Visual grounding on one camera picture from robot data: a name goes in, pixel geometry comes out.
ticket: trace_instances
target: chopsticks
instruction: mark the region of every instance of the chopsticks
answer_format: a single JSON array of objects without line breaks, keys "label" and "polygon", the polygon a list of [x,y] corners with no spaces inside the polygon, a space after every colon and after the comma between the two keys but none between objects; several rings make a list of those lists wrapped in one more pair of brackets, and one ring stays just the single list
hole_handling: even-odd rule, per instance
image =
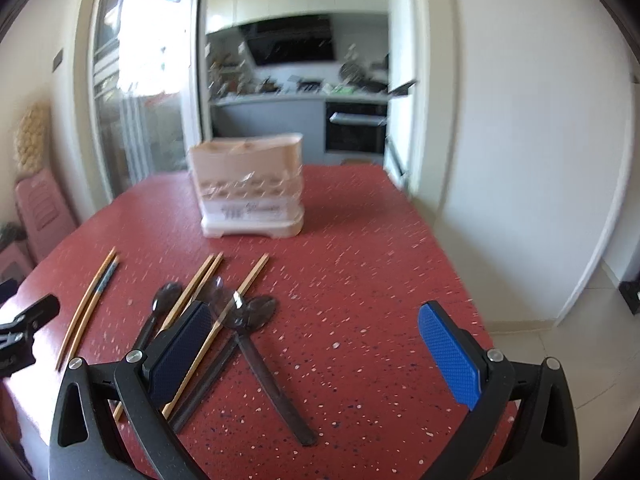
[{"label": "chopsticks", "polygon": [[[166,315],[164,321],[162,322],[162,326],[160,327],[160,331],[166,330],[170,328],[174,321],[180,316],[180,314],[184,311],[185,307],[188,305],[190,300],[196,297],[196,295],[202,290],[202,287],[205,283],[210,279],[214,272],[220,266],[222,262],[222,253],[218,253],[215,257],[213,254],[210,254],[204,263],[200,266],[198,271],[195,273],[189,285],[185,287],[178,301],[175,302],[174,307],[169,311],[169,314]],[[116,422],[120,420],[122,416],[123,407],[122,403],[119,402],[116,405],[115,410],[113,410],[113,418]]]},{"label": "chopsticks", "polygon": [[69,356],[74,357],[76,355],[76,351],[78,350],[78,347],[80,346],[80,342],[82,341],[82,336],[84,335],[84,330],[86,329],[86,326],[89,323],[89,320],[91,319],[91,315],[94,313],[95,306],[100,301],[100,297],[104,292],[104,289],[107,288],[109,280],[113,276],[113,273],[115,272],[116,267],[118,267],[119,263],[120,263],[120,259],[116,254],[113,261],[109,264],[107,271],[104,273],[104,276],[100,280],[100,283],[98,283],[98,286],[95,289],[94,296],[91,298],[89,305],[87,305],[87,308],[84,311],[84,315],[82,316],[82,321],[80,322],[80,326],[78,327],[76,336],[74,337],[74,340],[72,341],[71,346],[69,347]]},{"label": "chopsticks", "polygon": [[[196,289],[202,282],[203,277],[205,275],[211,276],[213,272],[215,272],[215,270],[218,268],[218,266],[220,265],[220,262],[222,261],[222,253],[218,253],[218,256],[216,256],[215,261],[213,261],[213,264],[211,263],[212,260],[213,260],[213,254],[210,254],[207,257],[207,259],[204,260],[204,263],[200,266],[200,268],[198,269],[198,272],[196,272],[193,279],[189,282],[189,285],[185,287],[184,291],[182,292],[182,295],[180,296],[180,298],[178,298],[178,301],[175,302],[174,307],[169,311],[169,313],[164,318],[164,321],[162,322],[162,326],[160,327],[160,330],[166,330],[172,324],[174,324],[175,319],[178,316],[180,316],[180,314],[182,314],[182,311],[185,309],[185,307],[189,303],[189,300],[191,299],[193,293],[196,291]],[[210,270],[210,268],[213,268],[213,270],[210,273],[208,273],[207,271]]]},{"label": "chopsticks", "polygon": [[69,326],[66,329],[65,337],[62,340],[62,346],[58,351],[58,357],[56,358],[56,370],[60,369],[60,365],[62,364],[62,359],[66,355],[66,352],[65,352],[66,346],[68,345],[69,340],[71,339],[71,336],[73,335],[74,330],[76,329],[76,324],[78,323],[78,320],[80,319],[82,314],[84,314],[86,306],[90,302],[92,295],[95,292],[96,286],[98,285],[98,282],[100,282],[103,279],[105,272],[107,271],[107,268],[110,266],[115,256],[116,256],[116,248],[114,247],[109,252],[109,254],[107,254],[107,257],[104,259],[102,265],[98,269],[98,272],[95,273],[94,278],[91,280],[91,283],[87,287],[87,290],[85,291],[84,296],[82,297],[82,300],[80,300],[80,303],[78,304],[78,308],[76,308],[76,312],[74,313],[74,316],[71,318],[71,323],[69,323]]},{"label": "chopsticks", "polygon": [[[254,265],[254,268],[251,270],[249,275],[244,279],[244,282],[242,282],[242,285],[238,287],[238,293],[240,294],[240,296],[244,296],[246,294],[249,287],[251,287],[255,279],[258,277],[258,274],[260,274],[260,271],[267,264],[268,259],[269,259],[269,255],[263,254],[260,260],[258,260],[258,263]],[[229,312],[229,310],[233,307],[234,304],[235,303],[232,300],[229,301],[229,303],[226,304],[225,309],[222,311],[222,313],[220,314],[216,322],[213,324],[213,327],[211,328],[209,335],[207,335],[207,338],[202,344],[200,351],[198,352],[198,355],[196,355],[196,358],[193,360],[193,364],[189,368],[187,375],[182,380],[182,383],[180,384],[180,388],[178,388],[178,391],[174,396],[174,400],[172,400],[169,404],[166,404],[162,409],[162,414],[164,415],[164,418],[168,418],[169,415],[171,414],[172,410],[174,409],[175,405],[180,399],[180,396],[182,395],[184,389],[189,384],[189,381],[195,374],[198,366],[200,365],[200,362],[204,358],[204,355],[209,350],[214,339],[218,335],[218,332],[220,332],[220,330],[222,329],[222,320],[225,319],[226,314]]]}]

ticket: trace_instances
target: oven handle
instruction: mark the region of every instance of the oven handle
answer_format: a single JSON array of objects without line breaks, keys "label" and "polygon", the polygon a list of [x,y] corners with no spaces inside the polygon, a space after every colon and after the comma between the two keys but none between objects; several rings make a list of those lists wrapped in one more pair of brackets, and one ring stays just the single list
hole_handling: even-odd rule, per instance
[{"label": "oven handle", "polygon": [[341,124],[342,126],[386,126],[386,117],[382,115],[358,115],[358,114],[341,114],[334,113],[329,117],[332,124]]}]

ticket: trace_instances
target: gray lower cabinet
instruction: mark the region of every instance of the gray lower cabinet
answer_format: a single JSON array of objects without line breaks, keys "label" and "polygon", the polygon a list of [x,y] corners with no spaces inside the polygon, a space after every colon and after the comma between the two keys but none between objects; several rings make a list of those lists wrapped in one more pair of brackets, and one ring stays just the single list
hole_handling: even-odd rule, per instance
[{"label": "gray lower cabinet", "polygon": [[302,134],[303,164],[324,163],[324,100],[283,100],[212,107],[221,137]]}]

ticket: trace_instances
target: spoon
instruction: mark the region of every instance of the spoon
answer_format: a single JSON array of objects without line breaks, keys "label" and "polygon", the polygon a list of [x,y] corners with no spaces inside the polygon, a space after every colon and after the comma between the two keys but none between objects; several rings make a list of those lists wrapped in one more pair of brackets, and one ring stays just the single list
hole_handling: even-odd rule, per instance
[{"label": "spoon", "polygon": [[[265,323],[271,319],[277,306],[278,300],[271,296],[258,296],[249,300],[246,304],[246,309],[249,312],[248,330],[255,332],[262,328]],[[210,388],[218,380],[220,375],[222,375],[226,364],[233,359],[237,349],[238,342],[236,338],[233,336],[228,338],[215,359],[204,371],[194,389],[190,391],[189,395],[184,399],[184,402],[169,418],[169,426],[174,430],[174,433],[178,433],[188,422],[202,400],[209,393]]]},{"label": "spoon", "polygon": [[181,294],[182,285],[177,282],[165,283],[158,289],[151,304],[151,314],[146,318],[144,325],[140,329],[132,350],[144,350],[146,348],[156,330],[156,325],[169,313]]},{"label": "spoon", "polygon": [[220,300],[212,307],[220,316],[220,314],[224,313],[229,303],[231,304],[228,313],[220,321],[227,328],[236,331],[236,342],[242,354],[244,354],[249,368],[251,368],[251,371],[262,385],[262,389],[273,403],[273,407],[296,436],[299,443],[302,446],[312,446],[316,443],[316,435],[306,424],[293,403],[280,390],[273,374],[264,363],[260,352],[255,347],[254,342],[251,341],[248,327],[251,311],[246,307],[242,297],[236,290],[225,290],[221,294]]}]

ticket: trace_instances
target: speckled red tabletop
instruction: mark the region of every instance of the speckled red tabletop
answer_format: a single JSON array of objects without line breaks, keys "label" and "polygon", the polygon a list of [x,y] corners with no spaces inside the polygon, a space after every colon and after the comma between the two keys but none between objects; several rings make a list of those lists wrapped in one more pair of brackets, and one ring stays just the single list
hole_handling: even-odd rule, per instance
[{"label": "speckled red tabletop", "polygon": [[[122,359],[155,291],[171,280],[186,284],[208,254],[223,251],[220,275],[237,286],[269,253],[248,295],[272,294],[280,307],[253,338],[318,444],[297,444],[237,357],[182,430],[187,450],[220,480],[420,478],[466,408],[418,334],[418,308],[438,300],[486,348],[490,338],[430,229],[381,168],[311,166],[304,177],[305,226],[295,238],[206,239],[189,176],[166,174],[118,197],[35,269],[1,314],[11,319],[48,292],[60,298],[60,315],[36,336],[36,364],[6,382],[45,442],[62,377],[56,353],[113,246],[122,263],[79,351],[90,363]],[[123,420],[134,462],[152,474]],[[479,471],[508,429],[501,425]]]}]

